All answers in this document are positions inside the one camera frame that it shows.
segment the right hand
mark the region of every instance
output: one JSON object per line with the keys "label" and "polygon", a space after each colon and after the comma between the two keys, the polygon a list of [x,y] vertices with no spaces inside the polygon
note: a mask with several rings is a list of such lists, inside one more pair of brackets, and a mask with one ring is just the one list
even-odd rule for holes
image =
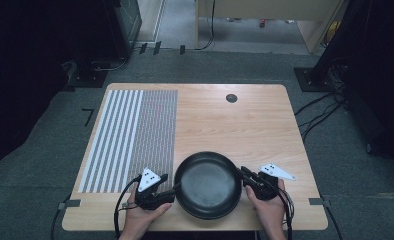
{"label": "right hand", "polygon": [[[278,179],[278,187],[285,191],[284,180]],[[276,196],[271,200],[262,201],[256,198],[250,186],[247,185],[245,188],[247,197],[253,203],[254,209],[257,212],[257,217],[269,239],[285,240],[286,238],[282,229],[285,209],[280,197]]]}

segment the tabletop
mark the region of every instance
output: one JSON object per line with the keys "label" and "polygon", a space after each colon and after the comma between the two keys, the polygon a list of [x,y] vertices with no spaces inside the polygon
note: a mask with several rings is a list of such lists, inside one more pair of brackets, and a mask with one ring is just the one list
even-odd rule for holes
{"label": "tabletop", "polygon": [[[142,102],[141,108],[140,101],[137,100],[137,104],[134,103],[134,96]],[[228,101],[228,99],[231,100],[230,96],[234,96],[232,99],[235,101]],[[134,117],[129,117],[130,119],[127,120],[128,117],[120,117],[119,114],[108,118],[106,115],[114,111],[112,109],[116,107],[136,109],[137,114],[145,112],[145,109],[152,109],[151,111],[156,114],[151,115],[151,111],[148,110],[146,114],[138,114],[136,120],[133,120]],[[156,126],[161,124],[163,129],[149,131],[150,126],[146,127],[144,123],[141,126],[139,123],[144,121],[141,119],[145,119],[145,116],[149,119],[148,124],[156,124]],[[113,120],[112,123],[115,124],[110,130],[113,132],[113,136],[117,136],[115,133],[120,129],[128,128],[129,125],[126,122],[133,123],[135,121],[143,129],[139,130],[140,126],[138,126],[136,136],[149,134],[145,138],[150,139],[148,140],[150,145],[155,146],[143,147],[142,145],[148,144],[130,144],[128,147],[131,148],[131,154],[128,155],[126,150],[124,152],[116,151],[116,149],[124,148],[118,147],[120,143],[115,141],[113,147],[107,145],[104,148],[104,144],[101,144],[102,150],[99,153],[96,150],[99,146],[97,140],[104,138],[103,132],[106,131],[104,124],[108,123],[110,119],[118,119],[116,121],[124,122],[125,124],[122,126],[126,126],[121,127]],[[168,137],[153,136],[157,135],[156,132],[168,135]],[[138,142],[138,138],[131,140],[131,142]],[[67,208],[63,219],[65,230],[112,231],[114,229],[114,208],[121,189],[127,182],[125,176],[128,176],[129,179],[135,177],[130,173],[134,169],[132,166],[133,156],[138,156],[134,154],[138,154],[136,152],[139,150],[136,149],[139,148],[155,149],[147,151],[145,156],[139,155],[142,158],[162,158],[165,161],[157,162],[154,165],[154,161],[159,160],[150,160],[153,162],[144,164],[154,165],[156,169],[166,171],[159,172],[159,175],[169,173],[167,187],[172,186],[174,173],[179,164],[196,152],[220,153],[228,157],[237,167],[245,166],[254,172],[257,172],[262,165],[274,163],[296,177],[295,181],[285,180],[286,191],[290,194],[295,206],[293,229],[322,230],[328,225],[323,206],[312,205],[309,201],[312,198],[319,199],[320,196],[286,88],[282,85],[110,84],[106,89],[71,195],[71,199],[80,199],[81,204],[79,207]],[[159,149],[164,152],[163,156],[158,153]],[[115,173],[114,180],[110,183],[103,181],[103,183],[96,184],[98,180],[91,181],[89,172],[95,166],[94,169],[97,173],[99,166],[101,168],[103,165],[93,165],[91,156],[102,156],[103,152],[107,152],[107,156],[109,156],[110,151],[113,152],[110,156],[115,159],[114,163],[110,167],[103,167],[96,179],[110,179],[110,172],[113,172]],[[124,157],[125,160],[122,161],[125,163],[130,161],[131,166],[119,167],[120,164],[117,162],[121,160],[118,159],[123,159],[123,156],[130,156],[130,160]],[[142,170],[141,167],[141,165],[136,166],[136,171]],[[123,202],[128,196],[129,193],[125,194]],[[123,226],[123,222],[124,214],[121,213],[120,227]],[[235,209],[225,217],[215,220],[198,219],[189,215],[175,201],[169,211],[149,228],[150,231],[249,231],[261,229],[253,206],[245,196],[245,191],[243,191]]]}

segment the left hand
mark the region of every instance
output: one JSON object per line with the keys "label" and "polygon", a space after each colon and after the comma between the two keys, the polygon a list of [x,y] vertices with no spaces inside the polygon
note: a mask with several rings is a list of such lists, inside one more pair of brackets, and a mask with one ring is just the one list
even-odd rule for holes
{"label": "left hand", "polygon": [[[134,184],[134,188],[131,195],[128,198],[129,208],[136,206],[135,202],[135,191],[137,189],[137,183]],[[150,224],[158,217],[162,216],[170,207],[172,203],[165,203],[159,206],[156,210],[143,210],[140,207],[126,210],[125,225],[123,227],[122,235],[119,239],[122,240],[139,240],[144,236]]]}

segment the gray striped fabric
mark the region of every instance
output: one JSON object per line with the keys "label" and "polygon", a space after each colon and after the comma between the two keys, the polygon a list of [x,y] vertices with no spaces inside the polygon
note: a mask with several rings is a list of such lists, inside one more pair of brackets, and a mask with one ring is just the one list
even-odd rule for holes
{"label": "gray striped fabric", "polygon": [[177,91],[109,90],[79,192],[119,193],[148,167],[172,188]]}

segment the striped cloth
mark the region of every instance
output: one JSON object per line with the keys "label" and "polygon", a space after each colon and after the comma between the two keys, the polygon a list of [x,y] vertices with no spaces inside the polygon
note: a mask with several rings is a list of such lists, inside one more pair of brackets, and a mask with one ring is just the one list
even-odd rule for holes
{"label": "striped cloth", "polygon": [[109,90],[79,192],[120,193],[148,167],[172,188],[177,91]]}

